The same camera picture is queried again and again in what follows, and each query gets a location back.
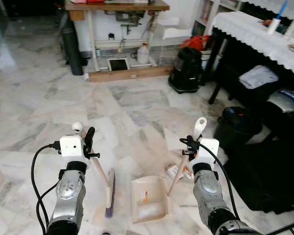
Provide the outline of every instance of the plastic bottle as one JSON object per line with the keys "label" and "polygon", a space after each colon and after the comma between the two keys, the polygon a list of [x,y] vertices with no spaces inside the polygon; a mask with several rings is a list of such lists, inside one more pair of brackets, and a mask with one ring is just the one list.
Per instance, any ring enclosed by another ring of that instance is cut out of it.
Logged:
{"label": "plastic bottle", "polygon": [[147,48],[147,44],[143,43],[143,45],[137,51],[137,61],[140,64],[147,64],[149,61],[149,50]]}

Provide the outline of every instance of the wooden plank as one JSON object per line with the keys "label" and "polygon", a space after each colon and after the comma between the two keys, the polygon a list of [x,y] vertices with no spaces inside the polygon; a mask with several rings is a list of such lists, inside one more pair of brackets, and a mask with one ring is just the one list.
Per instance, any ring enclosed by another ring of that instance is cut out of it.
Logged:
{"label": "wooden plank", "polygon": [[84,11],[69,11],[70,18],[72,21],[83,21],[85,20]]}
{"label": "wooden plank", "polygon": [[65,9],[68,11],[167,11],[170,6],[162,0],[156,0],[152,4],[142,3],[73,3],[70,0],[65,1]]}
{"label": "wooden plank", "polygon": [[90,82],[109,82],[143,77],[155,77],[168,75],[172,72],[173,66],[152,67],[139,70],[120,70],[111,72],[90,72]]}

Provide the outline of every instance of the marble floor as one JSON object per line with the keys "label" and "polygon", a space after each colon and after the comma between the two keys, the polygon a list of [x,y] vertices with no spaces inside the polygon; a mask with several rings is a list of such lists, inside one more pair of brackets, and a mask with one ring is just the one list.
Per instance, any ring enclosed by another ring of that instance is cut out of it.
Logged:
{"label": "marble floor", "polygon": [[[57,32],[46,19],[19,20],[8,26],[0,46],[0,235],[40,234],[35,214],[36,197],[30,182],[35,151],[71,133],[71,123],[94,126],[94,149],[101,153],[105,172],[116,171],[114,216],[104,218],[104,187],[94,167],[86,173],[86,196],[81,235],[208,235],[192,193],[193,182],[182,179],[173,192],[172,217],[154,223],[131,223],[130,182],[160,175],[171,182],[164,168],[181,160],[178,141],[191,133],[195,120],[204,116],[211,137],[224,107],[238,105],[221,91],[216,103],[208,105],[214,84],[195,94],[177,94],[167,77],[89,83],[71,75],[57,43]],[[262,132],[252,141],[266,135]],[[222,162],[226,156],[220,149]],[[61,156],[46,150],[37,160],[35,177],[39,191],[57,181],[63,168]],[[220,173],[223,196],[229,203],[225,179]],[[275,215],[251,211],[235,193],[242,221],[268,233],[294,221],[294,211]],[[46,196],[51,215],[55,193]]]}

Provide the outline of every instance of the white dustpan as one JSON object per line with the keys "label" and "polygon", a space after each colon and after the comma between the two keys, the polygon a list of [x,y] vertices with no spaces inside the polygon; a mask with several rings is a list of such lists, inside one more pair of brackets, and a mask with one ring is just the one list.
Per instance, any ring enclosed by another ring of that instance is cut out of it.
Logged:
{"label": "white dustpan", "polygon": [[[206,124],[207,120],[204,117],[197,120],[193,132],[195,140],[199,138]],[[187,161],[188,156],[183,156],[168,193],[164,179],[159,176],[146,176],[132,181],[133,224],[158,221],[173,213],[170,195]]]}

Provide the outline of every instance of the red bag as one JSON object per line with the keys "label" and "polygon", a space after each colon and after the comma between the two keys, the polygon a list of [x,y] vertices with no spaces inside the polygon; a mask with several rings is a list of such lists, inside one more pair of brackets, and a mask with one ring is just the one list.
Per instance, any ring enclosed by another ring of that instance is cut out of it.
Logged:
{"label": "red bag", "polygon": [[192,47],[195,48],[199,51],[204,50],[204,42],[207,42],[210,36],[206,35],[206,36],[194,36],[190,39],[185,40],[182,45],[181,48],[183,47]]}

